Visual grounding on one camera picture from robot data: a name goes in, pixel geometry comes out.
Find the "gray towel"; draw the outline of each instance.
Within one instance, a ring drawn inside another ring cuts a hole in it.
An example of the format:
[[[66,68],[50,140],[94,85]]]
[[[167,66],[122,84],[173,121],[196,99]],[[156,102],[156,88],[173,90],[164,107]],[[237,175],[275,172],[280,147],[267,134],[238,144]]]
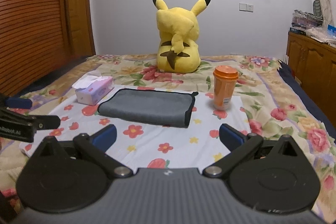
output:
[[[196,95],[198,92],[121,89],[101,103],[98,112],[132,122],[187,128]]]

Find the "wall outlet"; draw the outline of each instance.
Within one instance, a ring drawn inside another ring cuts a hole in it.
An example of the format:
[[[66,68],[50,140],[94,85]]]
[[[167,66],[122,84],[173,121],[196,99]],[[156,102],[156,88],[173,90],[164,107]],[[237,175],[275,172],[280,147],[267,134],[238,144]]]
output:
[[[246,4],[246,11],[253,12],[253,5],[252,4]]]

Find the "wooden door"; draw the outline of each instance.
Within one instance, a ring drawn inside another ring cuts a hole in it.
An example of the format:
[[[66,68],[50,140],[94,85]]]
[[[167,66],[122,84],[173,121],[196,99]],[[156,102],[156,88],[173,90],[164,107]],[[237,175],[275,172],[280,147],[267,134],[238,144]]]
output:
[[[64,0],[0,0],[0,92],[14,95],[69,56]]]
[[[295,76],[301,81],[304,65],[302,64],[303,41],[288,35],[287,56],[288,65],[294,71]]]
[[[89,0],[66,0],[70,44],[75,56],[93,55]]]
[[[324,88],[322,82],[325,74],[326,52],[319,45],[306,42],[302,54],[304,64],[302,89],[320,108],[323,108],[321,94]]]
[[[336,51],[327,52],[325,55],[325,75],[322,81],[322,102],[321,110],[328,117],[330,122],[336,128]]]

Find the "floral bedspread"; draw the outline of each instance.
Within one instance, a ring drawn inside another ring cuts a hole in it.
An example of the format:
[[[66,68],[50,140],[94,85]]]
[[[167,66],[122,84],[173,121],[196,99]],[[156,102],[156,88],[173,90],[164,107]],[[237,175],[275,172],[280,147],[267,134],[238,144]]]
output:
[[[303,150],[321,181],[320,195],[313,211],[326,222],[336,219],[336,145],[305,108],[300,98],[277,72],[276,59],[255,56],[202,57],[201,65],[190,74],[161,73],[156,68],[156,55],[98,55],[63,75],[43,90],[26,94],[33,101],[30,114],[47,114],[63,100],[74,95],[71,85],[84,73],[99,70],[112,75],[115,84],[206,92],[213,96],[214,67],[229,65],[239,70],[234,95],[241,96],[251,131],[269,140],[290,134]],[[15,111],[28,114],[28,111]],[[0,190],[14,187],[26,162],[18,142],[1,140]]]

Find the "yellow plush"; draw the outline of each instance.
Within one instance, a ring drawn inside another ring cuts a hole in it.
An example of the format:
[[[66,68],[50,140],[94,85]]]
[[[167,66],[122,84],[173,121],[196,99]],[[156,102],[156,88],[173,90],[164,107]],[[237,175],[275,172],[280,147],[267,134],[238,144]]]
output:
[[[201,62],[196,44],[200,32],[196,16],[210,0],[197,1],[190,11],[179,7],[168,9],[163,0],[153,2],[158,9],[156,21],[161,39],[157,68],[164,72],[194,72]]]

